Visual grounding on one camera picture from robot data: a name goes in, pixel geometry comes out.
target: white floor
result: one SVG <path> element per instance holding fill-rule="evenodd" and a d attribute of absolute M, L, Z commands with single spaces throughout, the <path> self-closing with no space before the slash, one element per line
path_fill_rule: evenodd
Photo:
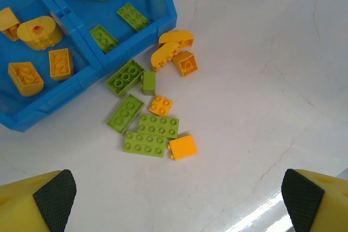
<path fill-rule="evenodd" d="M 121 101 L 103 80 L 24 134 L 0 127 L 0 184 L 70 169 L 67 232 L 285 231 L 286 169 L 347 168 L 348 2 L 174 1 L 200 70 L 181 78 L 169 64 L 157 90 L 198 154 L 122 152 L 105 123 Z M 136 60 L 150 69 L 154 50 Z"/>

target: blue plastic tray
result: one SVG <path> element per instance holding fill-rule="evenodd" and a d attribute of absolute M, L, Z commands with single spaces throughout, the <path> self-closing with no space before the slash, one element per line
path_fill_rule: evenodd
<path fill-rule="evenodd" d="M 136 33 L 116 10 L 132 3 L 152 22 Z M 176 25 L 172 0 L 0 0 L 0 9 L 11 7 L 20 21 L 51 15 L 66 33 L 58 45 L 45 51 L 33 51 L 23 42 L 12 42 L 0 34 L 0 123 L 26 131 L 41 119 L 54 113 L 91 84 L 110 71 L 118 70 L 133 56 L 155 43 L 159 35 Z M 121 44 L 104 54 L 89 31 L 101 24 Z M 73 54 L 73 77 L 54 81 L 49 76 L 48 51 L 68 47 Z M 8 63 L 31 61 L 45 82 L 37 95 L 23 97 L 8 76 Z"/>
<path fill-rule="evenodd" d="M 78 28 L 84 40 L 105 68 L 106 73 L 124 65 L 145 48 L 155 43 L 158 37 L 176 26 L 177 14 L 172 0 L 54 0 L 71 22 Z M 130 3 L 152 23 L 136 32 L 117 13 Z M 121 42 L 111 52 L 104 54 L 89 33 L 101 24 Z"/>

